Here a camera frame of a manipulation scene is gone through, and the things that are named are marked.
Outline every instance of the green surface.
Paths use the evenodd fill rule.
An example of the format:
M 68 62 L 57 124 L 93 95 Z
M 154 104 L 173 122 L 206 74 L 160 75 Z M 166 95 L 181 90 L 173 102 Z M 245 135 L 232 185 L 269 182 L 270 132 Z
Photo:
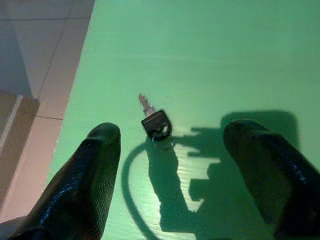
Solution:
M 117 124 L 122 152 L 103 239 L 145 239 L 125 203 L 121 180 L 126 158 L 146 138 L 138 102 L 145 93 L 165 109 L 174 136 L 209 128 L 179 138 L 184 144 L 174 148 L 186 205 L 201 216 L 194 229 L 162 231 L 146 152 L 130 165 L 130 192 L 148 228 L 160 239 L 196 239 L 195 232 L 205 239 L 200 232 L 206 229 L 216 240 L 269 239 L 223 149 L 221 124 L 256 118 L 286 135 L 320 168 L 319 12 L 318 0 L 97 0 L 49 179 L 90 129 Z M 202 154 L 190 154 L 195 149 L 188 146 Z M 189 190 L 191 179 L 209 178 L 210 164 L 210 184 L 198 181 L 199 187 Z M 165 171 L 163 165 L 159 170 Z M 207 193 L 199 193 L 200 183 Z M 193 201 L 192 194 L 204 200 Z

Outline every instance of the metal key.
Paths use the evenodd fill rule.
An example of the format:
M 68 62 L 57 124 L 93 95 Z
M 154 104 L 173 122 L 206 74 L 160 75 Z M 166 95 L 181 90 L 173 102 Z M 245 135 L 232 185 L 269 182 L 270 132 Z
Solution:
M 172 125 L 164 110 L 156 109 L 148 103 L 146 96 L 139 94 L 139 101 L 143 106 L 143 112 L 146 116 L 141 121 L 147 135 L 153 141 L 161 141 L 171 135 Z

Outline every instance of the tile floor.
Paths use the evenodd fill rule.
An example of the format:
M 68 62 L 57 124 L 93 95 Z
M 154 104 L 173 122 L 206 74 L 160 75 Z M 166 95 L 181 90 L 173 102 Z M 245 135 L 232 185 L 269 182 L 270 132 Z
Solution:
M 94 2 L 0 1 L 0 89 L 40 101 L 0 223 L 28 214 L 45 187 Z

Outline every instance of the key head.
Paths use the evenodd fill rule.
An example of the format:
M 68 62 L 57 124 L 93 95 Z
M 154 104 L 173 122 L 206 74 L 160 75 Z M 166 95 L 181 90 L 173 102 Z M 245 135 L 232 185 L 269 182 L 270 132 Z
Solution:
M 163 110 L 156 111 L 141 121 L 146 134 L 154 141 L 161 141 L 172 133 L 172 125 Z

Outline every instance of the key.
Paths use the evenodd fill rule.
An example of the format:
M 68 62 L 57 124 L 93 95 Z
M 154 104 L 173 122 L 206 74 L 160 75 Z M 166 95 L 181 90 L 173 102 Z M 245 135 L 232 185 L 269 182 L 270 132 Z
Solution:
M 146 134 L 153 141 L 161 141 L 171 135 L 172 125 L 163 109 L 156 109 L 148 103 L 146 96 L 139 94 L 139 101 L 143 106 L 143 112 L 146 116 L 141 121 Z

